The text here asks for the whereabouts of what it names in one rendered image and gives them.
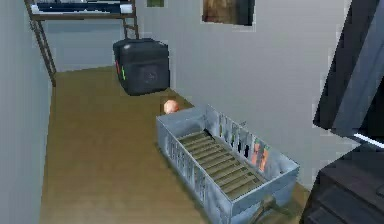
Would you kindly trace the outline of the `orange basketball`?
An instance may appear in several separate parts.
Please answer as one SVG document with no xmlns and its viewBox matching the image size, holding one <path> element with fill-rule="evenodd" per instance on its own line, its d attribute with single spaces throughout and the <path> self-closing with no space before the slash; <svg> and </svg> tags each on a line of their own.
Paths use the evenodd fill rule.
<svg viewBox="0 0 384 224">
<path fill-rule="evenodd" d="M 179 104 L 176 100 L 169 99 L 163 104 L 165 114 L 175 113 L 179 110 Z"/>
</svg>

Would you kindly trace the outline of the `black laptop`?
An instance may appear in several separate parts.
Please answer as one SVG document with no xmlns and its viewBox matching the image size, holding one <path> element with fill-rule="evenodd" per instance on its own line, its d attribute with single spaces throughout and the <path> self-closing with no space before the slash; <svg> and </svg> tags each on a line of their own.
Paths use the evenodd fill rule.
<svg viewBox="0 0 384 224">
<path fill-rule="evenodd" d="M 313 124 L 384 150 L 384 0 L 352 0 Z"/>
</svg>

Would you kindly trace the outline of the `grey slatted crate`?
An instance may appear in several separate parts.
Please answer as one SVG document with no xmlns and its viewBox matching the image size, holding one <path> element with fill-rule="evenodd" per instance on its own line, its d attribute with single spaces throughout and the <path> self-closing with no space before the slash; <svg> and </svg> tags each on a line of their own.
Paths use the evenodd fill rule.
<svg viewBox="0 0 384 224">
<path fill-rule="evenodd" d="M 161 153 L 212 224 L 288 216 L 299 165 L 210 105 L 156 118 Z"/>
</svg>

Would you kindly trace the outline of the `brown loft bed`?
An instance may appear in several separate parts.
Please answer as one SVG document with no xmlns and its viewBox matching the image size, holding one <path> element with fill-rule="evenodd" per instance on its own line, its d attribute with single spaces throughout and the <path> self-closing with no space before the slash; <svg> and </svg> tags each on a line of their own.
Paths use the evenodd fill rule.
<svg viewBox="0 0 384 224">
<path fill-rule="evenodd" d="M 23 0 L 51 84 L 56 86 L 57 69 L 42 25 L 49 20 L 116 19 L 122 21 L 124 37 L 132 30 L 139 38 L 135 0 Z"/>
</svg>

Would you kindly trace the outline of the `black cube box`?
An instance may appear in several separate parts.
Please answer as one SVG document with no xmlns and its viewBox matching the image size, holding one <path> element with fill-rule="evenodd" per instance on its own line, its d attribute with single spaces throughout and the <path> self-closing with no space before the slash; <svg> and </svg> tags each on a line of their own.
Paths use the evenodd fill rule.
<svg viewBox="0 0 384 224">
<path fill-rule="evenodd" d="M 113 44 L 117 77 L 131 96 L 170 87 L 168 45 L 152 38 L 123 39 Z"/>
</svg>

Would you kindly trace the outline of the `brown framed wall picture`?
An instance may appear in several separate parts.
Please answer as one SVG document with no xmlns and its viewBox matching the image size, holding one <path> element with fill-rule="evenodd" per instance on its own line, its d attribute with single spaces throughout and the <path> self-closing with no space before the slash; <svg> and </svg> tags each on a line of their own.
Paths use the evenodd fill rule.
<svg viewBox="0 0 384 224">
<path fill-rule="evenodd" d="M 202 21 L 251 26 L 255 0 L 203 0 Z"/>
</svg>

